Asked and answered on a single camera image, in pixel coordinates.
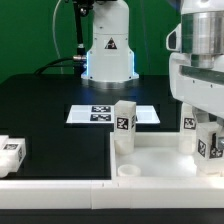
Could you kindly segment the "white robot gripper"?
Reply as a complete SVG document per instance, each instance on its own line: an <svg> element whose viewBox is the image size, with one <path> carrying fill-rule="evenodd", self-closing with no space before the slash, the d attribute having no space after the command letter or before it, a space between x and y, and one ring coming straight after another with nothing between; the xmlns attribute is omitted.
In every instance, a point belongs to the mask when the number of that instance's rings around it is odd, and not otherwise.
<svg viewBox="0 0 224 224"><path fill-rule="evenodd" d="M190 66L188 54L174 52L169 59L169 80L173 97L194 106L193 116L196 124L208 123L209 113L217 117L212 134L211 156L224 155L224 83L217 82L216 72L224 79L224 55L216 56L214 68L209 70L210 81L202 77L194 78L181 74L181 67Z"/></svg>

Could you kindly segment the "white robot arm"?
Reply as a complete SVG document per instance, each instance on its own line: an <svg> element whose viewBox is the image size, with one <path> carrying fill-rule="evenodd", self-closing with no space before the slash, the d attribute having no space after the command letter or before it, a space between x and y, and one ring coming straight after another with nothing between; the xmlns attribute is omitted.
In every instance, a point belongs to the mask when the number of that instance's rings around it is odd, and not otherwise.
<svg viewBox="0 0 224 224"><path fill-rule="evenodd" d="M212 114L219 124L210 156L224 153L224 0L177 0L181 22L166 37L173 97L196 117ZM93 3L93 44L81 78L112 87L138 78L128 44L129 9L123 0Z"/></svg>

